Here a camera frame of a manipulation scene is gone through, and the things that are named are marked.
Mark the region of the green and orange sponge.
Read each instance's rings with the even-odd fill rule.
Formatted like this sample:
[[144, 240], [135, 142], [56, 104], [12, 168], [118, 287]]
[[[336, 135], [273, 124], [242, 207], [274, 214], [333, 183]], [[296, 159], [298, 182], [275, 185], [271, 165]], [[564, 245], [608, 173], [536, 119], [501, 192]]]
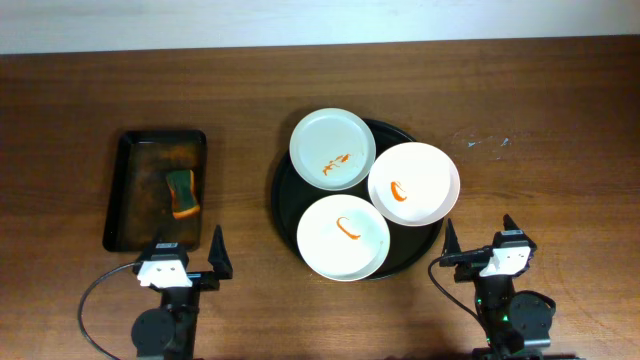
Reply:
[[195, 194], [195, 175], [192, 170], [176, 170], [166, 175], [171, 195], [171, 210], [175, 219], [197, 214], [200, 204]]

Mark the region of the white plate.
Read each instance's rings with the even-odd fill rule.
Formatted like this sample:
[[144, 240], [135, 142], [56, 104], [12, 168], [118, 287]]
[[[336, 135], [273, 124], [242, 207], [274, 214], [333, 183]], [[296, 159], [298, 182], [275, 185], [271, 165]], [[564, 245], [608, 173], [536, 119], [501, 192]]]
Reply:
[[294, 128], [289, 156], [298, 175], [326, 191], [349, 189], [369, 174], [376, 158], [372, 130], [359, 116], [339, 108], [306, 115]]
[[432, 224], [455, 206], [461, 189], [459, 172], [439, 148], [421, 142], [390, 147], [374, 162], [368, 194], [388, 220], [409, 227]]
[[342, 194], [314, 202], [299, 221], [296, 239], [312, 270], [340, 282], [376, 272], [391, 243], [389, 227], [378, 210], [364, 199]]

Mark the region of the white plate front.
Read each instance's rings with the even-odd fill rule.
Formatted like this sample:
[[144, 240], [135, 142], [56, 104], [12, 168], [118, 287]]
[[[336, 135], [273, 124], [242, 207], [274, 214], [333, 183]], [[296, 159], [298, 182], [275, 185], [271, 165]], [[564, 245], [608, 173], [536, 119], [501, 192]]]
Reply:
[[391, 243], [389, 227], [378, 210], [364, 199], [342, 194], [314, 202], [299, 221], [296, 239], [312, 270], [340, 282], [376, 272]]

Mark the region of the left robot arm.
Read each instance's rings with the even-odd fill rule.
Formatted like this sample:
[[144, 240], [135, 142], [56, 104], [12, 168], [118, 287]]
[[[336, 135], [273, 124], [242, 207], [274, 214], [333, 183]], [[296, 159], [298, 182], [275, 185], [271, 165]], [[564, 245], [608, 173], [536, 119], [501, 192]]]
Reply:
[[161, 295], [160, 305], [137, 317], [131, 340], [138, 359], [192, 359], [194, 357], [200, 295], [220, 289], [233, 278], [223, 231], [217, 226], [208, 254], [209, 271], [189, 272], [184, 245], [158, 235], [136, 259], [134, 274], [142, 287]]

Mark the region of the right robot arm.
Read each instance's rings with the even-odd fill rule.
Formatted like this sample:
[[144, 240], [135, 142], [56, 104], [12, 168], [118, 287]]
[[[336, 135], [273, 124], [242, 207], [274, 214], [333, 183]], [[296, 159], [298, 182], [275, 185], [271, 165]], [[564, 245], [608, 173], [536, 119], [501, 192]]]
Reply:
[[463, 251], [448, 221], [437, 263], [455, 269], [456, 283], [474, 285], [472, 315], [487, 346], [474, 349], [473, 359], [541, 359], [542, 350], [551, 344], [556, 303], [535, 291], [515, 290], [513, 280], [529, 269], [537, 245], [509, 215], [503, 217], [503, 226], [490, 245]]

